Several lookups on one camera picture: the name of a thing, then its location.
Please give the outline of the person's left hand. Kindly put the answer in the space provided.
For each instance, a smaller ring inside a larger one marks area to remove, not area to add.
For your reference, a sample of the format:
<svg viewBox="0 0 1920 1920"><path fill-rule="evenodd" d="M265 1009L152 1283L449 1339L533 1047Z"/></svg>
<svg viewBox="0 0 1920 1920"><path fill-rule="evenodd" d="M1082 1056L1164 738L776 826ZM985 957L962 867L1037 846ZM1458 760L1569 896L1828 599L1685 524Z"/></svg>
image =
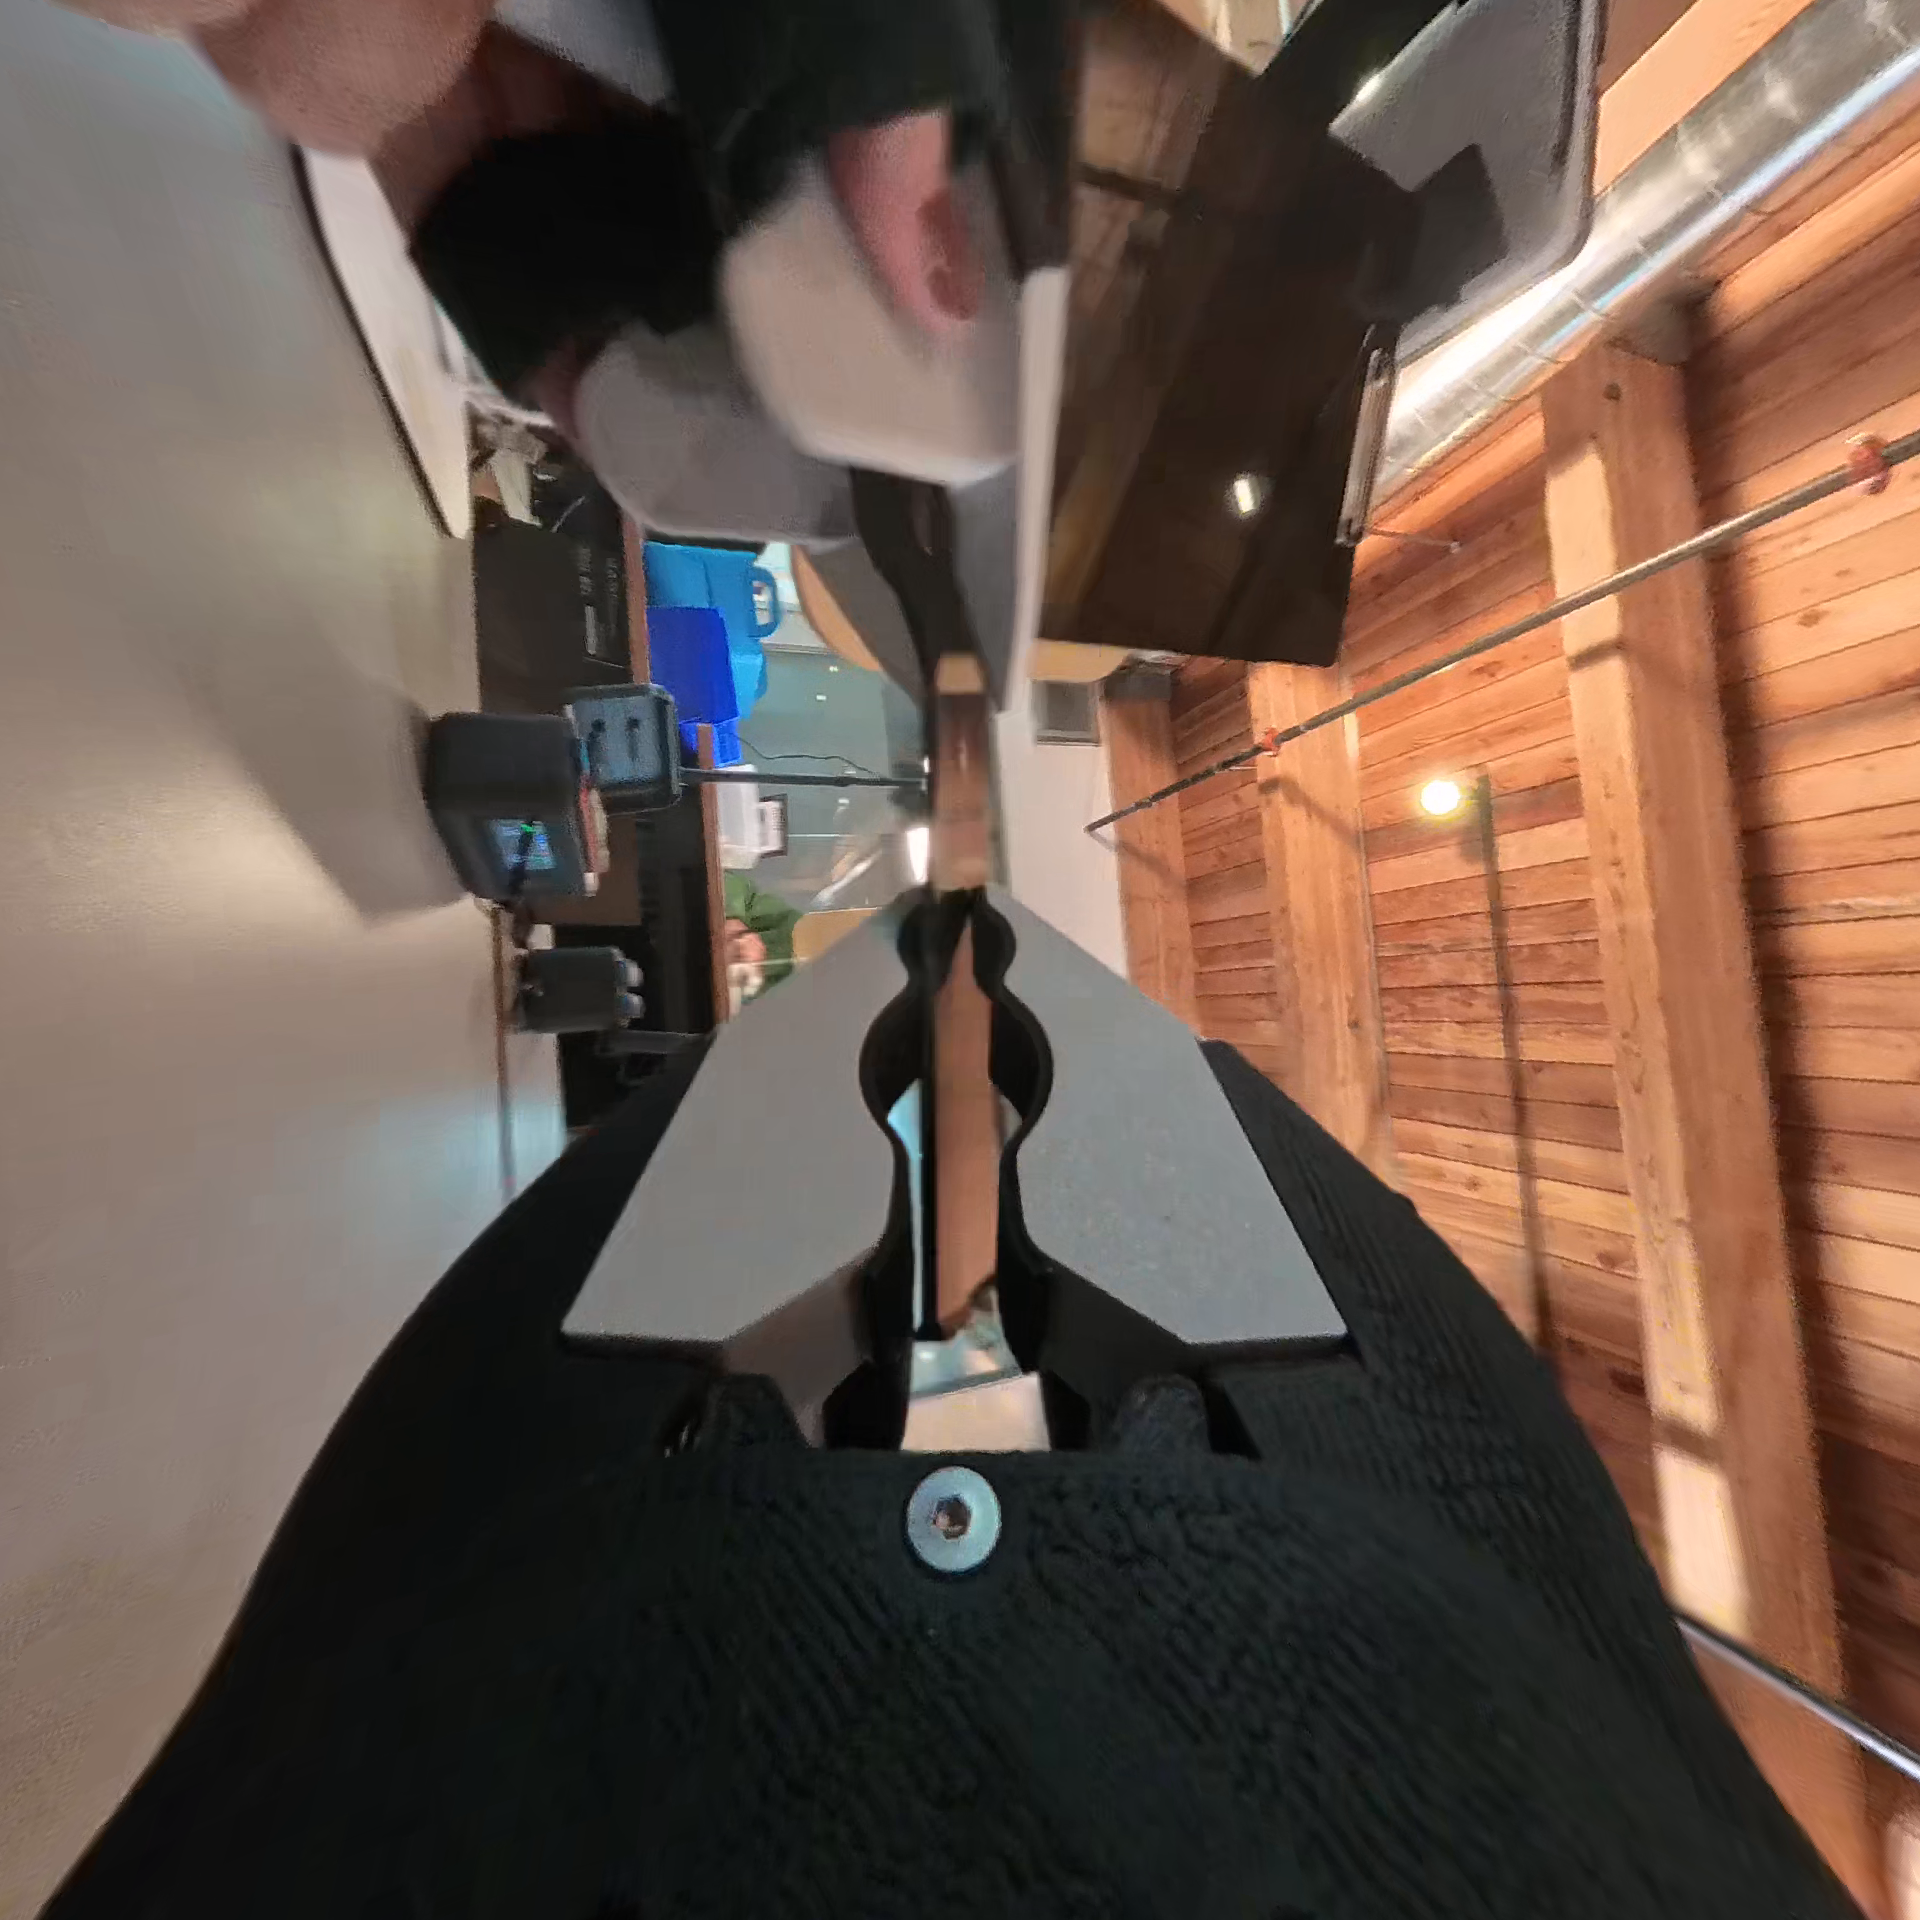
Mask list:
<svg viewBox="0 0 1920 1920"><path fill-rule="evenodd" d="M372 167L418 275L493 386L575 444L575 391L641 324L709 324L715 254L818 163L895 315L980 311L958 158L1007 97L973 5L647 5L644 105L500 5L70 5L190 44L265 125Z"/></svg>

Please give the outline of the metal ceiling rod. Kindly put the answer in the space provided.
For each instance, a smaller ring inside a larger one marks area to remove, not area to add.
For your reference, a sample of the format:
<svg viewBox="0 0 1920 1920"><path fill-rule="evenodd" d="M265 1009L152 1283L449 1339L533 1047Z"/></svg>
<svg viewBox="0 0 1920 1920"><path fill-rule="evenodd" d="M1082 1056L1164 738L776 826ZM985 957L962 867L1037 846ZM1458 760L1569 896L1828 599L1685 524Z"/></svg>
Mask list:
<svg viewBox="0 0 1920 1920"><path fill-rule="evenodd" d="M1766 498L1763 504L1742 510L1739 516L1718 520L1706 531L1694 533L1692 538L1672 544L1662 553L1654 553L1636 565L1624 565L1624 568L1596 580L1587 587L1574 587L1569 596L1555 599L1547 608L1538 608L1538 611L1527 611L1515 621L1506 621L1501 627L1493 627L1493 632L1458 644L1456 649L1447 649L1421 666L1394 673L1377 686L1353 693L1353 695L1333 701L1328 708L1315 708L1298 722L1271 725L1267 732L1258 732L1248 747L1239 747L1233 754L1220 754L1220 758L1202 765L1198 770L1193 770L1185 777L1172 777L1163 786L1149 791L1145 798L1121 803L1116 811L1084 824L1084 836L1101 841L1111 830L1116 830L1137 817L1145 817L1157 807L1185 798L1188 791L1198 791L1202 783L1220 780L1220 777L1227 777L1259 758L1272 758L1284 747L1294 747L1319 732L1328 732L1337 722L1361 717L1364 708L1377 708L1382 701L1389 701L1412 686L1426 686L1426 683L1434 683L1447 673L1456 673L1483 656L1493 656L1506 648L1515 648L1518 639L1527 639L1527 638L1567 621L1578 611L1593 611L1604 601L1624 599L1628 587L1651 585L1651 582L1692 565L1692 563L1718 560L1719 553L1760 537L1763 531L1774 531L1781 520L1802 516L1802 513L1835 499L1837 492L1862 492L1862 498L1884 492L1890 478L1910 464L1915 464L1915 430L1906 430L1890 442L1887 437L1859 437L1849 444L1844 462L1837 467L1828 467L1828 470L1802 481L1800 488L1789 488L1787 492Z"/></svg>
<svg viewBox="0 0 1920 1920"><path fill-rule="evenodd" d="M1732 1636L1719 1634L1718 1628L1694 1620L1685 1610L1675 1610L1675 1628L1692 1643L1694 1653L1706 1653L1723 1668L1739 1671L1742 1678L1763 1685L1768 1695L1802 1708L1821 1728L1844 1737L1864 1758L1877 1762L1910 1787L1915 1787L1915 1752L1874 1721L1855 1714L1849 1704L1835 1702L1825 1691L1814 1691L1810 1683L1796 1678L1791 1671L1780 1668L1777 1664L1763 1660L1749 1646L1738 1643Z"/></svg>

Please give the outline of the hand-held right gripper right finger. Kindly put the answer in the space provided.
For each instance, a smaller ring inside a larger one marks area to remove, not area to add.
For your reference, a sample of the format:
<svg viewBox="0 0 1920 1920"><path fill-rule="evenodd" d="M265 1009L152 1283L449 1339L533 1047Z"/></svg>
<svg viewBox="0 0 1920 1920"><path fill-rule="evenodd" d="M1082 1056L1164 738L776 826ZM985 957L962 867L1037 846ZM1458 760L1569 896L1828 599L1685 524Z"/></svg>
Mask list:
<svg viewBox="0 0 1920 1920"><path fill-rule="evenodd" d="M1349 1327L1193 1028L989 888L973 908L998 1122L1017 1448L1086 1448L1141 1383L1319 1363Z"/></svg>

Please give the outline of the silver ceiling duct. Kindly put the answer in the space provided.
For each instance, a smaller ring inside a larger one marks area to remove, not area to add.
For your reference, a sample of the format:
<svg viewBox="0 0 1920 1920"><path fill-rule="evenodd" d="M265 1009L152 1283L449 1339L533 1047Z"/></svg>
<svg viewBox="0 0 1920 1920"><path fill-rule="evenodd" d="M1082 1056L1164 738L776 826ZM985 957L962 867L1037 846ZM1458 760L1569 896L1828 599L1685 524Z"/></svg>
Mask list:
<svg viewBox="0 0 1920 1920"><path fill-rule="evenodd" d="M1915 93L1915 5L1812 5L1596 198L1574 260L1399 374L1377 506L1669 300L1812 163Z"/></svg>

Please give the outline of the black charging case with display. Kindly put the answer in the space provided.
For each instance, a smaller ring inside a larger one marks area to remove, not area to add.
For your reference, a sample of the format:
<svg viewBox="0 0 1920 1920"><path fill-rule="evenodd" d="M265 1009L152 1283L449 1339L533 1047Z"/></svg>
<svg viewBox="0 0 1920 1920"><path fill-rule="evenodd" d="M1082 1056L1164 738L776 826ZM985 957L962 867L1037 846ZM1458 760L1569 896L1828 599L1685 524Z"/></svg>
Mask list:
<svg viewBox="0 0 1920 1920"><path fill-rule="evenodd" d="M469 897L515 908L598 896L604 820L568 717L436 717L422 799Z"/></svg>

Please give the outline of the blue plastic container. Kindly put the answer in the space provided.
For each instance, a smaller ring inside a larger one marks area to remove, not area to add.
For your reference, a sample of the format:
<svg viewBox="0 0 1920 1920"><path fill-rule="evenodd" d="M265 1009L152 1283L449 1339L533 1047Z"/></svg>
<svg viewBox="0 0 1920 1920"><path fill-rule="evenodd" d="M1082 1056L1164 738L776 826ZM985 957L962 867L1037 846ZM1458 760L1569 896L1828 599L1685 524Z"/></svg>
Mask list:
<svg viewBox="0 0 1920 1920"><path fill-rule="evenodd" d="M655 544L641 550L648 683L671 695L682 747L713 732L718 769L747 760L739 725L766 693L780 632L776 580L747 550Z"/></svg>

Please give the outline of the dark framed grey panel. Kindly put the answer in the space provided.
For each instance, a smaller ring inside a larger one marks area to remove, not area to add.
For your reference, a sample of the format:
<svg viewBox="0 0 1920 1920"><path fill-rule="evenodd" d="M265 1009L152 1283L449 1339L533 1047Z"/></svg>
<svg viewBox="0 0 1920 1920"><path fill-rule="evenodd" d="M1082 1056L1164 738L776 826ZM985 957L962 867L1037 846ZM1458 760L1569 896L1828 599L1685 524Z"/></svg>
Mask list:
<svg viewBox="0 0 1920 1920"><path fill-rule="evenodd" d="M1587 247L1604 44L1606 5L1447 5L1333 120L1421 205L1399 365Z"/></svg>

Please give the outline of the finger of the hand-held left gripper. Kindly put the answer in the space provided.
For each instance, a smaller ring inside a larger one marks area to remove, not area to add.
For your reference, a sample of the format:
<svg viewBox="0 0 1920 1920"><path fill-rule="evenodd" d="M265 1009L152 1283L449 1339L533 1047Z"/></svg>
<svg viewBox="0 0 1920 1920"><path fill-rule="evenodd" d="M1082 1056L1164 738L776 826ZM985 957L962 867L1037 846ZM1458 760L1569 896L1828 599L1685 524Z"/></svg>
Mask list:
<svg viewBox="0 0 1920 1920"><path fill-rule="evenodd" d="M953 510L948 489L869 467L852 470L854 627L882 673L927 708L958 638Z"/></svg>
<svg viewBox="0 0 1920 1920"><path fill-rule="evenodd" d="M989 701L1007 708L1037 644L1064 401L1069 268L989 277L962 339L967 454L948 485L953 568Z"/></svg>

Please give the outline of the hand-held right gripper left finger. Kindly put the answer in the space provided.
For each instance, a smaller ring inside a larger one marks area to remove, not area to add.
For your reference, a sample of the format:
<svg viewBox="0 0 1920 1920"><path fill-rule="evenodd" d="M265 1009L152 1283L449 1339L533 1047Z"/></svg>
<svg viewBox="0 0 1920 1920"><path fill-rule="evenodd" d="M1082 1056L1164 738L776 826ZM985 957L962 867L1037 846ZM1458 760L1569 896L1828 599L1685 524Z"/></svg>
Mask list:
<svg viewBox="0 0 1920 1920"><path fill-rule="evenodd" d="M709 1047L562 1332L766 1378L809 1444L898 1448L925 1324L931 888Z"/></svg>

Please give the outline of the black glossy square plate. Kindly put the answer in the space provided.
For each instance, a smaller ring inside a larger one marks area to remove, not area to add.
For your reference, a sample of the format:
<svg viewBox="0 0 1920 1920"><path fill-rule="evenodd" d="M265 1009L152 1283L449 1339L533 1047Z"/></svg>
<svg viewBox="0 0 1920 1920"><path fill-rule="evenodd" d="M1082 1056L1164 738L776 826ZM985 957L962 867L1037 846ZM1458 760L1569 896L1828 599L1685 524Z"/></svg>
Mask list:
<svg viewBox="0 0 1920 1920"><path fill-rule="evenodd" d="M993 1004L977 977L977 904L985 896L989 701L973 659L948 656L931 695L931 859L909 933L925 1009L921 1076L921 1332L953 1337L997 1277L998 1094Z"/></svg>

